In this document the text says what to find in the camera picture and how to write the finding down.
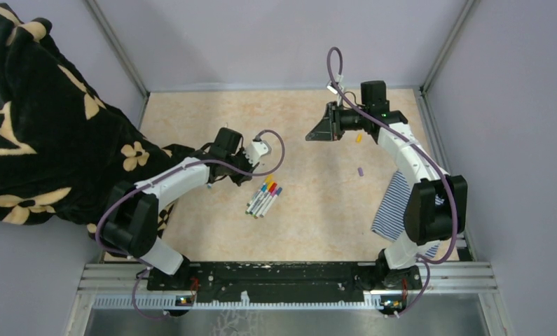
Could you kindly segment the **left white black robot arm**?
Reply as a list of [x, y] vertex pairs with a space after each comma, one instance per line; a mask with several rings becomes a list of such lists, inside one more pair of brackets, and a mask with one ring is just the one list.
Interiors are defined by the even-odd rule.
[[170, 207], [193, 189], [225, 177], [237, 186], [252, 179], [261, 158], [272, 149], [260, 136], [247, 146], [242, 140], [240, 133], [223, 127], [213, 142], [163, 172], [115, 185], [97, 223], [97, 243], [105, 251], [136, 259], [162, 273], [165, 283], [175, 290], [187, 287], [189, 260], [162, 240], [159, 228]]

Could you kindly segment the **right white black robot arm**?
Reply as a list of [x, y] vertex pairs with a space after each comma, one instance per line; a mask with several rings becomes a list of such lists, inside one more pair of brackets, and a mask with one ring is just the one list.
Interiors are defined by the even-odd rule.
[[338, 99], [327, 103], [306, 140], [338, 141], [346, 131], [364, 130], [391, 156], [410, 187], [404, 230], [379, 253], [364, 283], [383, 288], [411, 284], [418, 279], [418, 256], [445, 240], [453, 246], [465, 229], [467, 182], [461, 175], [451, 176], [425, 152], [403, 113], [391, 110], [384, 81], [363, 82], [361, 103], [349, 107], [338, 83], [330, 82], [327, 88]]

